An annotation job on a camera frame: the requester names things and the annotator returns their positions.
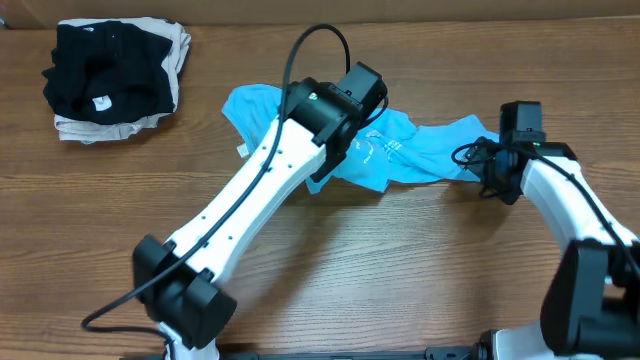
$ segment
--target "black shirt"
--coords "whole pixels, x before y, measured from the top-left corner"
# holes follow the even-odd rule
[[[42,72],[44,96],[53,111],[101,125],[130,123],[173,112],[169,78],[162,61],[171,40],[120,21],[74,27],[59,25],[55,67]],[[97,111],[94,98],[111,107]]]

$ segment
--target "white towel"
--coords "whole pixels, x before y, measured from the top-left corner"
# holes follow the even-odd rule
[[[185,57],[189,51],[191,35],[187,34],[184,27],[178,23],[171,24],[165,20],[150,17],[132,19],[73,19],[63,20],[59,25],[85,26],[97,24],[105,21],[121,21],[126,24],[133,24],[141,30],[163,36],[173,42],[169,54],[162,61],[162,68],[169,77],[171,96],[173,98],[173,111],[178,108],[178,97],[180,87],[178,85],[178,73],[182,69]],[[155,128],[158,120],[169,115],[168,113],[145,116],[133,123],[123,123],[116,125],[99,125],[89,121],[78,121],[55,115],[53,124],[58,129],[60,140],[79,140],[85,144],[96,141],[123,140],[133,134],[137,134],[144,128]]]

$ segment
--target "cable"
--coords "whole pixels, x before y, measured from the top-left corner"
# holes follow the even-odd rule
[[[289,53],[289,58],[287,59],[287,63],[284,68],[284,77],[282,80],[282,97],[280,98],[280,109],[279,109],[280,111],[279,111],[279,118],[278,118],[278,129],[276,131],[276,136],[273,140],[273,146],[269,151],[269,155],[267,156],[267,159],[264,161],[264,164],[258,171],[258,174],[256,175],[256,177],[253,179],[253,181],[251,181],[249,186],[247,186],[246,190],[233,203],[233,205],[231,205],[231,207],[220,217],[220,219],[209,229],[209,231],[207,231],[207,233],[204,234],[200,238],[200,240],[198,240],[198,242],[196,242],[196,244],[193,245],[193,247],[191,247],[191,249],[189,249],[189,251],[187,251],[182,257],[180,257],[174,264],[166,268],[160,274],[156,275],[156,277],[154,277],[153,279],[149,280],[148,282],[139,286],[138,288],[126,293],[125,295],[112,301],[111,303],[103,306],[102,308],[94,311],[92,314],[84,318],[80,324],[84,330],[89,332],[96,332],[96,333],[138,332],[138,333],[157,335],[163,338],[165,340],[165,344],[169,347],[169,356],[171,360],[175,359],[173,340],[168,334],[162,331],[156,330],[154,328],[146,328],[146,327],[138,327],[138,326],[102,327],[102,326],[92,326],[90,324],[91,322],[103,316],[104,314],[112,311],[113,309],[119,307],[120,305],[140,295],[143,291],[157,284],[159,281],[161,281],[162,279],[167,277],[169,274],[171,274],[173,271],[175,271],[177,268],[179,268],[184,263],[186,263],[187,260],[191,256],[193,256],[193,254],[195,254],[198,250],[200,250],[202,246],[204,246],[204,244],[207,243],[207,241],[211,238],[211,236],[213,236],[213,234],[215,234],[215,232],[218,231],[218,229],[222,226],[222,224],[224,224],[224,222],[227,221],[231,217],[231,215],[233,215],[233,213],[240,207],[240,205],[242,205],[242,203],[249,196],[249,194],[251,194],[251,191],[253,191],[253,189],[258,185],[258,183],[260,182],[264,174],[267,173],[269,166],[271,164],[271,161],[273,160],[273,157],[276,154],[278,144],[280,143],[280,137],[282,136],[282,127],[284,125],[285,116],[287,115],[286,114],[287,95],[288,95],[288,89],[289,89],[289,78],[291,75],[291,68],[293,66],[293,60],[295,59],[296,54],[298,53],[298,49],[300,48],[300,45],[302,45],[304,40],[313,32],[317,30],[322,30],[322,29],[332,31],[334,34],[338,36],[338,38],[340,38],[340,41],[342,42],[342,46],[344,47],[344,51],[345,51],[346,72],[349,72],[350,66],[351,66],[351,55],[349,53],[349,46],[347,45],[347,40],[338,29],[328,24],[319,24],[319,25],[312,26],[308,28],[305,32],[303,32],[302,35],[300,35],[300,37],[298,38],[298,40],[296,40],[296,42],[293,44],[293,47],[291,48],[291,52]]]
[[[633,255],[631,254],[631,251],[624,244],[624,241],[622,241],[620,236],[618,236],[618,234],[615,232],[615,230],[613,229],[613,226],[611,226],[611,223],[607,220],[607,218],[604,216],[602,211],[600,211],[600,208],[598,207],[596,202],[593,200],[591,195],[589,195],[589,192],[587,191],[587,189],[585,189],[584,186],[582,186],[582,184],[578,180],[576,180],[573,174],[569,174],[565,169],[563,169],[553,161],[545,158],[544,156],[541,156],[539,154],[525,150],[520,147],[504,145],[496,142],[482,142],[482,143],[462,145],[453,151],[453,153],[451,154],[451,160],[458,165],[468,166],[468,165],[478,165],[478,164],[486,163],[487,161],[493,158],[493,157],[490,157],[490,158],[481,159],[477,161],[458,160],[457,154],[459,152],[472,147],[484,147],[489,150],[500,149],[500,150],[517,152],[518,154],[521,154],[528,159],[541,161],[545,165],[549,166],[550,168],[554,169],[555,171],[559,172],[561,175],[566,177],[567,180],[571,182],[578,189],[578,191],[580,192],[582,197],[584,197],[587,204],[589,204],[589,207],[591,208],[593,213],[596,215],[596,217],[600,221],[600,224],[602,225],[602,227],[607,231],[609,236],[611,236],[611,238],[615,241],[618,249],[622,252],[625,260],[627,261],[627,263],[629,264],[629,267],[631,268],[631,272],[636,277],[636,279],[640,281],[640,268],[638,267],[638,264],[636,263],[636,261],[633,259]]]
[[[387,110],[388,107],[389,107],[389,96],[385,96],[384,97],[384,103],[382,104],[382,109],[380,109],[380,111],[376,114],[376,116],[370,117],[369,119],[367,119],[367,121],[365,121],[362,124],[360,129],[364,129],[367,126],[371,125],[371,123],[373,123],[374,121],[378,120],[378,118],[382,115],[382,113],[385,112],[385,110]]]

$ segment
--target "wooden surface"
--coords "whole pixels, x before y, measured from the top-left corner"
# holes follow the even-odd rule
[[[16,29],[73,18],[153,16],[186,25],[548,20],[640,15],[637,0],[0,0]]]
[[[618,219],[640,231],[640,21],[349,25],[391,106],[418,124],[477,114],[491,130],[512,100],[539,100],[549,140],[578,154]],[[178,113],[132,141],[62,143],[42,96],[52,31],[0,32],[0,359],[114,359],[159,349],[95,335],[83,316],[131,286],[131,251],[166,238],[240,168],[220,109],[250,83],[279,84],[300,26],[192,27]],[[339,42],[304,44],[293,79],[337,81]],[[419,350],[468,344],[534,320],[559,260],[526,200],[481,201],[475,184],[332,180],[297,189],[255,238],[227,290],[219,339],[266,352]],[[103,324],[147,324],[128,304]]]

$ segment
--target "clothing tag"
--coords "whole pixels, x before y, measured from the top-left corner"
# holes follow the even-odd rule
[[[249,148],[247,148],[247,144],[238,146],[236,150],[238,150],[238,154],[240,154],[240,157],[243,159],[249,156]]]
[[[96,111],[105,111],[111,107],[111,98],[109,95],[93,98],[93,103],[96,105]]]

